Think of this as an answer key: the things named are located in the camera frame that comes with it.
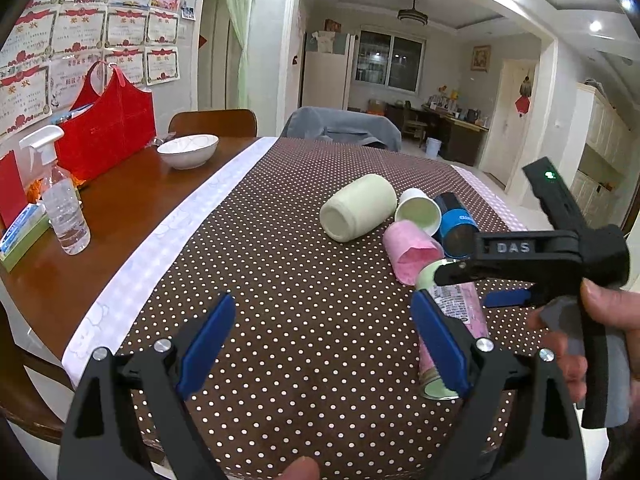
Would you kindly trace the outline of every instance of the pink cup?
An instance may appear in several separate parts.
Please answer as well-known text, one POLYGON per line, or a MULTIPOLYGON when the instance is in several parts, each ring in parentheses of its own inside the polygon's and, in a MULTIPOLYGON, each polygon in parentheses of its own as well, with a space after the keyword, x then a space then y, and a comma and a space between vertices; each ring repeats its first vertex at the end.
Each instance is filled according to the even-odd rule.
POLYGON ((410 220, 394 222, 382 236, 396 278, 415 285, 420 271, 444 258, 442 246, 410 220))

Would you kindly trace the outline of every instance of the spray bottle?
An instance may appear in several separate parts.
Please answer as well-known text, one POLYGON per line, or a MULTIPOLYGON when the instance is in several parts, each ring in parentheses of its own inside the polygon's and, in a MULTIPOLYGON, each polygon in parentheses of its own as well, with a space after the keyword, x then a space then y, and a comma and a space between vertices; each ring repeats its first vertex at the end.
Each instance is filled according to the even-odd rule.
POLYGON ((78 254, 89 244, 91 233, 80 209, 71 174, 56 163, 58 155, 54 142, 64 134, 62 128, 49 124, 24 137, 20 148, 30 149, 31 171, 34 154, 40 154, 44 168, 40 194, 49 221, 65 253, 78 254))

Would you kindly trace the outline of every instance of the red book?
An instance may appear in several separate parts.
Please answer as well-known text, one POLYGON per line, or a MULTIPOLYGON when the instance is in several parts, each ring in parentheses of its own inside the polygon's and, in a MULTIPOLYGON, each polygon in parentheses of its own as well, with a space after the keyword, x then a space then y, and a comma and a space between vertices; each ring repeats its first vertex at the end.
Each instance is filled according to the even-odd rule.
POLYGON ((0 158, 0 218, 9 227, 27 205, 15 153, 11 150, 0 158))

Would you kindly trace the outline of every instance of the curtain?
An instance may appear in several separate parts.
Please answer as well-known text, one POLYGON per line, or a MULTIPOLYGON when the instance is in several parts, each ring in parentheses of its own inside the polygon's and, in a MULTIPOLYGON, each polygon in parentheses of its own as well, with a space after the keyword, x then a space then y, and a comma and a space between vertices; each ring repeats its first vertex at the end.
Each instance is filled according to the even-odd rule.
POLYGON ((229 9, 231 23, 234 26, 241 54, 238 68, 238 108, 249 108, 249 97, 247 89, 248 79, 248 54, 247 44, 249 39, 249 20, 251 18, 251 7, 254 0, 226 0, 229 9))

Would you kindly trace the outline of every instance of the blue gripper pad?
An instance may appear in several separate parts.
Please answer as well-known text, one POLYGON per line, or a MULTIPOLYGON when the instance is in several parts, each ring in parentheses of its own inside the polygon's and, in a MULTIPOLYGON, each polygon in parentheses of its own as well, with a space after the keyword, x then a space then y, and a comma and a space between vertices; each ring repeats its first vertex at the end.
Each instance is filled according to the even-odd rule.
POLYGON ((201 389, 236 318, 236 300, 225 294, 184 353, 175 387, 183 399, 201 389))
POLYGON ((445 386, 465 397, 471 388, 466 357, 443 320, 446 316, 433 298, 421 290, 414 292, 410 311, 445 386))
POLYGON ((500 308, 503 306, 523 306, 531 299, 531 293, 526 288, 516 290, 497 290, 489 292, 484 298, 484 306, 487 308, 500 308))

